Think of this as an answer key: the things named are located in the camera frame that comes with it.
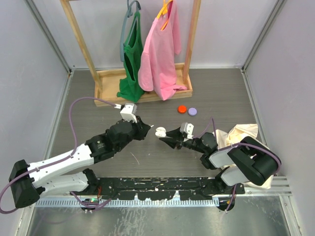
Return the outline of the white earbud case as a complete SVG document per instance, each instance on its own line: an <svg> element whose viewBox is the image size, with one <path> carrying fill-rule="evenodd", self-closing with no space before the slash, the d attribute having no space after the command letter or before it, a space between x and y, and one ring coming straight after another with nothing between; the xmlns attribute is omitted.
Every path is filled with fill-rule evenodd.
<svg viewBox="0 0 315 236"><path fill-rule="evenodd" d="M158 138L165 138L166 137L166 129L164 127L156 128L155 136Z"/></svg>

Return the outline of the cream cloth bag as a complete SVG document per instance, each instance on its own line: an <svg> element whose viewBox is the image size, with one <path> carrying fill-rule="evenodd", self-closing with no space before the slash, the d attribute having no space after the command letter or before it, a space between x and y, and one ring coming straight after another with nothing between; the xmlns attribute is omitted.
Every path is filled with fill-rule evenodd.
<svg viewBox="0 0 315 236"><path fill-rule="evenodd" d="M245 137L252 137L254 139L258 136L257 124L237 124L228 133L222 130L216 129L217 143L219 149L230 146L240 142ZM245 184L260 189L270 189L273 176L270 176L261 186L252 182L246 182Z"/></svg>

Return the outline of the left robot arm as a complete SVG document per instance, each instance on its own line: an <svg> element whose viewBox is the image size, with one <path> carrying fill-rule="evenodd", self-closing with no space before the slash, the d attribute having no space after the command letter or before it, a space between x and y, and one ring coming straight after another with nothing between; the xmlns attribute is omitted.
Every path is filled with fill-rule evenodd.
<svg viewBox="0 0 315 236"><path fill-rule="evenodd" d="M145 139L151 126L140 117L136 119L137 122L122 119L105 133L53 158L30 164L24 159L17 161L9 177L15 207L28 207L42 197L65 192L96 193L98 179L92 170L73 175L68 172L112 158L131 141Z"/></svg>

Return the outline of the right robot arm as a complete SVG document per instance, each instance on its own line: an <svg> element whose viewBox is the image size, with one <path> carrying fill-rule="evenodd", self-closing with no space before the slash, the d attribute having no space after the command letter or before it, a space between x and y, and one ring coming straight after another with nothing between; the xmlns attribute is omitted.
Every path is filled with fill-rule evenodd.
<svg viewBox="0 0 315 236"><path fill-rule="evenodd" d="M192 130L191 124L172 131L159 127L155 135L173 149L185 147L202 153L200 160L206 169L223 168L216 181L220 193L228 193L238 183L262 186L280 170L280 158L252 137L220 149L214 134L205 132L193 136Z"/></svg>

